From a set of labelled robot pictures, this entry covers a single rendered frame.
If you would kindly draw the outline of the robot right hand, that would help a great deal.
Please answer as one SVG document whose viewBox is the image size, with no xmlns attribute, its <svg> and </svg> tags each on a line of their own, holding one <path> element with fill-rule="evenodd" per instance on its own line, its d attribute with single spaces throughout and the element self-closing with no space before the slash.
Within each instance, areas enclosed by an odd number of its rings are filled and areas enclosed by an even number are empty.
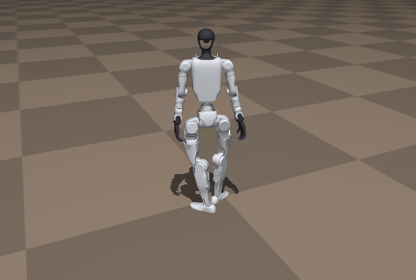
<svg viewBox="0 0 416 280">
<path fill-rule="evenodd" d="M 244 118 L 242 117 L 242 114 L 240 114 L 240 113 L 237 115 L 237 117 L 238 117 L 238 119 L 236 121 L 239 124 L 239 128 L 237 130 L 237 133 L 239 133 L 239 131 L 241 131 L 240 136 L 238 137 L 238 139 L 243 140 L 246 137 L 246 130 L 245 130 L 246 128 L 245 128 L 245 124 L 243 122 Z"/>
</svg>

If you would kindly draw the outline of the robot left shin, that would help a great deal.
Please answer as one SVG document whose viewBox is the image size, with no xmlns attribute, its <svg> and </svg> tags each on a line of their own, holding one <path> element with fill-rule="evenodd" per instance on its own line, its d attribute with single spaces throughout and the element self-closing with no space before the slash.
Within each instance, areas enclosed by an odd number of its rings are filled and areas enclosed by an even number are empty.
<svg viewBox="0 0 416 280">
<path fill-rule="evenodd" d="M 205 165 L 201 162 L 198 162 L 195 165 L 195 168 L 193 168 L 193 172 L 194 172 L 194 177 L 196 180 L 198 190 L 200 191 L 200 194 L 201 194 L 201 198 L 205 200 L 205 202 L 203 200 L 203 204 L 205 205 L 205 207 L 206 206 L 208 207 L 209 203 L 211 203 L 210 196 L 209 196 L 209 189 L 210 189 L 209 172 L 205 171 Z"/>
</svg>

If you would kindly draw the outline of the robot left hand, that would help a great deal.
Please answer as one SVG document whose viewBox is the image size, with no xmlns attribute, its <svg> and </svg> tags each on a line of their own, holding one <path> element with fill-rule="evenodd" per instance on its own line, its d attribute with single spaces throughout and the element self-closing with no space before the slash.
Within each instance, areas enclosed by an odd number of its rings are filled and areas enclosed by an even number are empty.
<svg viewBox="0 0 416 280">
<path fill-rule="evenodd" d="M 180 116 L 176 116 L 175 117 L 175 120 L 173 121 L 173 123 L 174 123 L 174 132 L 175 132 L 176 138 L 180 142 L 183 142 L 182 138 L 179 137 L 179 124 L 181 123 L 181 117 Z"/>
</svg>

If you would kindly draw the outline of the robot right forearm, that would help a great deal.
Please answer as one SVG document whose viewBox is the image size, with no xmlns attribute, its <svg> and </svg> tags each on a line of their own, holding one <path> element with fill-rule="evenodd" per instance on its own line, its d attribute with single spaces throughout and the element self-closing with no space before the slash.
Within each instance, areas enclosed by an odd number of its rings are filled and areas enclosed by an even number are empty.
<svg viewBox="0 0 416 280">
<path fill-rule="evenodd" d="M 237 120 L 238 119 L 237 115 L 240 113 L 240 114 L 242 114 L 242 117 L 243 117 L 243 113 L 241 112 L 241 104 L 240 104 L 240 101 L 239 101 L 240 97 L 239 97 L 239 91 L 238 91 L 237 86 L 236 86 L 236 91 L 237 91 L 237 95 L 233 95 L 232 97 L 230 97 L 230 101 L 231 101 L 231 104 L 232 104 L 234 118 Z"/>
</svg>

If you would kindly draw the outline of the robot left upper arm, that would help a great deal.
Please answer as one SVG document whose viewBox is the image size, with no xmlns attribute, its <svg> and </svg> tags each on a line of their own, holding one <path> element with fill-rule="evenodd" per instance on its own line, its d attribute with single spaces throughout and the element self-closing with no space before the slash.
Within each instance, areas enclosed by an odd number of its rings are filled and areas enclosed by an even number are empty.
<svg viewBox="0 0 416 280">
<path fill-rule="evenodd" d="M 182 60 L 179 65 L 179 73 L 178 73 L 178 95 L 177 96 L 186 96 L 187 95 L 187 79 L 188 79 L 188 71 L 191 69 L 192 59 Z"/>
</svg>

